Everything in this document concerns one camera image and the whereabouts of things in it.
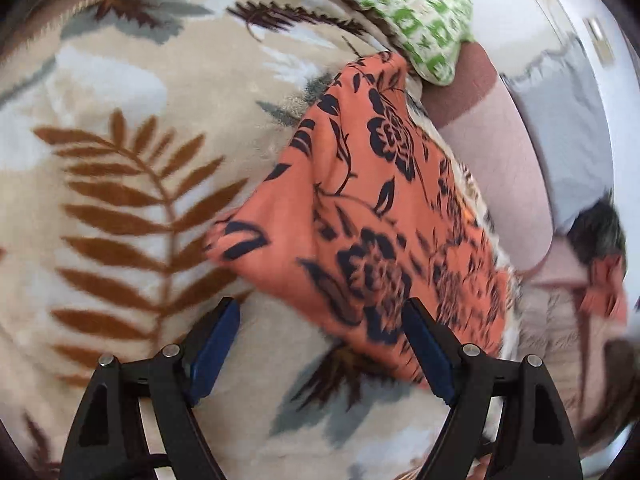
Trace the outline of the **orange black floral garment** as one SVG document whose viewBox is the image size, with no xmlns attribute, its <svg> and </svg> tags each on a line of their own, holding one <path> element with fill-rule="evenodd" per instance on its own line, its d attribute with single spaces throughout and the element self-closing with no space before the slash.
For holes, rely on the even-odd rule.
<svg viewBox="0 0 640 480">
<path fill-rule="evenodd" d="M 459 340 L 497 354 L 510 271 L 459 165 L 432 125 L 411 116 L 407 76 L 395 53 L 347 64 L 265 180 L 215 220 L 205 247 L 329 335 L 422 382 L 404 303 L 420 300 Z"/>
</svg>

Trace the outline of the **beige leaf pattern blanket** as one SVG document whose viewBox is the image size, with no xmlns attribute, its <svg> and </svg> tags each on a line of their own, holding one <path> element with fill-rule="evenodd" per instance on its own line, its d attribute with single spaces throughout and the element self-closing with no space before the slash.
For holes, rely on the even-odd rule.
<svg viewBox="0 0 640 480">
<path fill-rule="evenodd" d="M 224 297 L 240 327 L 194 415 L 230 479 L 412 479 L 447 417 L 412 382 L 207 255 L 349 63 L 407 63 L 510 271 L 473 178 L 421 105 L 428 83 L 352 0 L 48 0 L 1 58 L 1 426 L 38 479 L 101 356 L 180 341 Z"/>
</svg>

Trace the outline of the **person in orange garment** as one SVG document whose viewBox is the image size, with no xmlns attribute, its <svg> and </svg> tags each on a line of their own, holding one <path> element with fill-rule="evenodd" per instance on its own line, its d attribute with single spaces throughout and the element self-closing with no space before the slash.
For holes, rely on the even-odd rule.
<svg viewBox="0 0 640 480">
<path fill-rule="evenodd" d="M 521 288 L 518 353 L 541 356 L 589 456 L 639 418 L 639 348 L 626 335 L 626 236 L 612 198 L 578 214 Z"/>
</svg>

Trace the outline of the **green white patterned pillow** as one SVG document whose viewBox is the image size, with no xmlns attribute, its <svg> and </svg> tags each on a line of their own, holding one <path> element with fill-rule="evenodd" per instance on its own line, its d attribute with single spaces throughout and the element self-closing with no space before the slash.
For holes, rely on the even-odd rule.
<svg viewBox="0 0 640 480">
<path fill-rule="evenodd" d="M 459 53 L 471 32 L 471 0 L 352 0 L 388 26 L 414 70 L 436 86 L 454 81 Z"/>
</svg>

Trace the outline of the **grey cloth on wall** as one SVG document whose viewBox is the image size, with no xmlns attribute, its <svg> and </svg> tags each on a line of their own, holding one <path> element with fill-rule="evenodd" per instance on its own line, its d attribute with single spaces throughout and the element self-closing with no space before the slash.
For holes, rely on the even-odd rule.
<svg viewBox="0 0 640 480">
<path fill-rule="evenodd" d="M 554 228 L 566 233 L 614 186 L 610 130 L 584 46 L 570 37 L 502 81 L 540 163 Z"/>
</svg>

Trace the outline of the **pink bolster pillow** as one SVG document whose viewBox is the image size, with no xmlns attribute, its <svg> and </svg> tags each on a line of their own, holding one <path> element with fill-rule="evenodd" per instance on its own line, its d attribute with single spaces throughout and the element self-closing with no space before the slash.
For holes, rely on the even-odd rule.
<svg viewBox="0 0 640 480">
<path fill-rule="evenodd" d="M 483 47 L 464 44 L 454 82 L 425 86 L 422 104 L 471 171 L 515 271 L 534 273 L 553 237 L 547 189 L 521 115 Z"/>
</svg>

